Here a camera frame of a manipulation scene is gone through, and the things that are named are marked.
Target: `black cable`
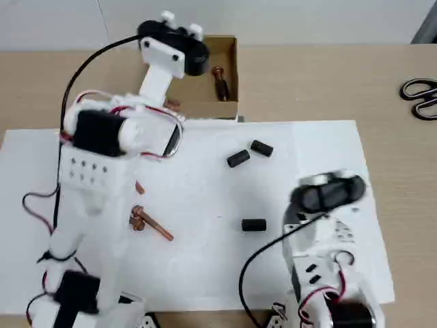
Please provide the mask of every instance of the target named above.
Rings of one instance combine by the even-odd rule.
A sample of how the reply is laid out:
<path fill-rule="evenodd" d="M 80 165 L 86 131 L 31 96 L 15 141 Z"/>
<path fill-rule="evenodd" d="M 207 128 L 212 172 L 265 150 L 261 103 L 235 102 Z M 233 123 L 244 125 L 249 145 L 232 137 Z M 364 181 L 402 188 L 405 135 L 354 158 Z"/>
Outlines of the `black cable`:
<path fill-rule="evenodd" d="M 246 263 L 244 263 L 243 268 L 241 269 L 241 273 L 240 273 L 240 279 L 238 280 L 238 294 L 240 295 L 240 300 L 241 300 L 241 304 L 243 305 L 244 310 L 246 311 L 247 316 L 252 320 L 252 323 L 257 327 L 257 328 L 264 328 L 263 325 L 261 325 L 257 319 L 254 317 L 254 315 L 252 314 L 251 309 L 249 309 L 249 307 L 247 306 L 246 300 L 244 299 L 244 295 L 243 295 L 243 279 L 244 279 L 244 274 L 246 273 L 247 268 L 249 267 L 250 263 L 258 256 L 260 255 L 263 251 L 265 251 L 266 249 L 269 249 L 270 247 L 272 247 L 273 245 L 276 245 L 277 243 L 279 243 L 280 241 L 284 240 L 285 238 L 291 236 L 292 234 L 296 233 L 297 231 L 309 226 L 310 224 L 316 222 L 317 220 L 321 219 L 324 215 L 326 215 L 327 213 L 323 213 L 321 215 L 318 215 L 317 217 L 315 217 L 314 219 L 298 226 L 296 229 L 287 232 L 286 234 L 283 234 L 282 236 L 279 236 L 278 238 L 270 241 L 267 245 L 264 245 L 263 247 L 261 247 L 260 249 L 258 249 L 255 253 L 253 253 L 251 255 L 251 257 L 246 261 Z"/>
<path fill-rule="evenodd" d="M 36 301 L 37 299 L 40 299 L 41 297 L 46 296 L 46 295 L 50 295 L 50 294 L 47 292 L 42 292 L 41 294 L 34 296 L 33 299 L 31 299 L 30 302 L 28 302 L 27 307 L 26 307 L 26 319 L 27 319 L 27 322 L 29 323 L 30 326 L 32 326 L 32 319 L 30 317 L 29 311 L 30 311 L 30 307 L 31 307 L 32 303 L 34 301 Z"/>
<path fill-rule="evenodd" d="M 86 69 L 86 67 L 93 61 L 95 60 L 95 58 L 97 58 L 98 56 L 100 56 L 103 53 L 106 53 L 108 50 L 111 50 L 113 48 L 116 48 L 118 46 L 121 46 L 123 44 L 135 41 L 135 40 L 139 40 L 140 38 L 142 38 L 142 36 L 140 36 L 139 34 L 135 35 L 135 36 L 130 36 L 129 38 L 125 38 L 122 40 L 119 40 L 117 42 L 108 44 L 107 46 L 101 48 L 100 50 L 97 50 L 95 53 L 93 53 L 91 56 L 89 56 L 87 58 L 87 60 L 85 60 L 82 65 L 79 66 L 79 68 L 77 69 L 76 72 L 74 72 L 72 78 L 70 79 L 70 81 L 67 84 L 67 88 L 64 92 L 64 97 L 62 98 L 62 104 L 61 104 L 61 123 L 60 123 L 60 130 L 59 132 L 62 132 L 62 130 L 64 129 L 64 116 L 66 115 L 66 109 L 67 109 L 67 102 L 68 102 L 68 97 L 70 95 L 70 91 L 73 88 L 74 82 L 76 82 L 77 78 L 79 77 L 79 75 L 83 72 L 84 69 Z M 62 144 L 61 142 L 59 142 L 59 151 L 58 151 L 58 166 L 57 166 L 57 179 L 59 181 L 59 164 L 61 161 L 61 147 Z M 57 227 L 57 215 L 59 212 L 59 201 L 61 198 L 61 188 L 58 188 L 57 192 L 56 192 L 56 200 L 55 200 L 55 209 L 53 211 L 53 229 L 56 229 Z"/>

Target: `black cylinder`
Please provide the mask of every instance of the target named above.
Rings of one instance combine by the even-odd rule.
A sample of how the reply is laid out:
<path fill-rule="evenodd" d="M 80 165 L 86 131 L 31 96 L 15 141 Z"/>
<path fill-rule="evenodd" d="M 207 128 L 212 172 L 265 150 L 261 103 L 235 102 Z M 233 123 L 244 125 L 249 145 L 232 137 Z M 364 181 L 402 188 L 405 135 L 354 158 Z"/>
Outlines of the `black cylinder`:
<path fill-rule="evenodd" d="M 241 220 L 241 230 L 243 231 L 266 231 L 267 222 L 265 219 L 243 219 Z"/>
<path fill-rule="evenodd" d="M 241 152 L 237 152 L 236 154 L 227 158 L 227 164 L 230 167 L 235 167 L 251 158 L 249 152 L 247 150 L 242 150 Z"/>
<path fill-rule="evenodd" d="M 257 152 L 259 154 L 262 154 L 264 156 L 270 157 L 273 153 L 273 147 L 266 145 L 265 143 L 262 143 L 258 140 L 253 140 L 253 143 L 251 144 L 251 149 L 254 152 Z"/>

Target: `scissor handle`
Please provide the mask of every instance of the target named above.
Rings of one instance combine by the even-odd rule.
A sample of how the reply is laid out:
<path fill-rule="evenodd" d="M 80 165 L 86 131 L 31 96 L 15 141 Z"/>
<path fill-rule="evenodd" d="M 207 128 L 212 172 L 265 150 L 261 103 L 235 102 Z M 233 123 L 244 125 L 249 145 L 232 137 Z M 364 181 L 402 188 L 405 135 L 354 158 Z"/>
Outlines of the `scissor handle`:
<path fill-rule="evenodd" d="M 407 89 L 411 85 L 426 85 L 428 89 L 416 92 L 414 94 L 408 93 Z M 416 100 L 416 99 L 422 99 L 422 98 L 429 98 L 433 95 L 437 95 L 437 81 L 432 79 L 412 79 L 407 82 L 405 82 L 403 85 L 401 85 L 399 89 L 399 95 L 404 100 Z"/>
<path fill-rule="evenodd" d="M 415 118 L 418 118 L 423 121 L 435 121 L 437 120 L 437 114 L 435 115 L 426 115 L 422 113 L 422 109 L 426 107 L 431 107 L 432 105 L 437 104 L 437 98 L 430 98 L 424 102 L 420 102 L 419 104 L 413 106 L 411 108 L 411 113 Z"/>

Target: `wooden table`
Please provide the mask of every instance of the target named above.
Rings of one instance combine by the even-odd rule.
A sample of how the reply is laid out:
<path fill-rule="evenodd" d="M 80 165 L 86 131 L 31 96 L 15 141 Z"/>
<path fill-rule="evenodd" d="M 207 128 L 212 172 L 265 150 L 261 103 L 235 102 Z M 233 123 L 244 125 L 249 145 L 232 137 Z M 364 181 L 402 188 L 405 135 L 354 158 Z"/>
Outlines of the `wooden table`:
<path fill-rule="evenodd" d="M 56 127 L 66 81 L 88 54 L 0 53 L 0 131 Z M 107 79 L 111 56 L 131 54 L 102 58 L 75 90 L 131 90 L 132 68 L 116 81 Z M 414 119 L 412 104 L 397 95 L 410 77 L 437 77 L 436 58 L 433 45 L 239 48 L 240 114 L 246 120 L 356 120 L 395 283 L 396 302 L 383 307 L 387 327 L 437 322 L 437 125 Z M 239 311 L 158 318 L 163 328 L 252 327 Z M 0 325 L 26 327 L 11 317 L 0 318 Z"/>

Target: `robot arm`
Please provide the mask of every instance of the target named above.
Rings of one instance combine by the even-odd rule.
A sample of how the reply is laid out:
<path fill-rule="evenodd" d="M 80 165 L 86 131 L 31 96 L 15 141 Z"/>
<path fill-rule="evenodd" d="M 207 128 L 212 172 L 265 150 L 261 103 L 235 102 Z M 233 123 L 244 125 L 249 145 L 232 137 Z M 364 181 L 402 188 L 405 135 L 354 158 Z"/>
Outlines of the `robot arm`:
<path fill-rule="evenodd" d="M 150 66 L 139 95 L 83 92 L 64 117 L 60 220 L 42 258 L 50 297 L 31 311 L 34 328 L 134 327 L 145 313 L 140 299 L 119 302 L 135 172 L 141 155 L 166 158 L 177 152 L 184 118 L 163 106 L 165 94 L 173 77 L 203 74 L 209 52 L 201 27 L 176 28 L 168 12 L 160 22 L 144 22 L 139 35 Z M 108 101 L 85 98 L 96 93 Z M 85 234 L 99 240 L 99 278 L 70 270 Z"/>
<path fill-rule="evenodd" d="M 303 179 L 294 190 L 283 232 L 315 215 L 321 218 L 283 241 L 294 289 L 284 327 L 385 327 L 380 305 L 354 266 L 354 233 L 339 215 L 329 213 L 364 194 L 364 181 L 347 172 Z"/>

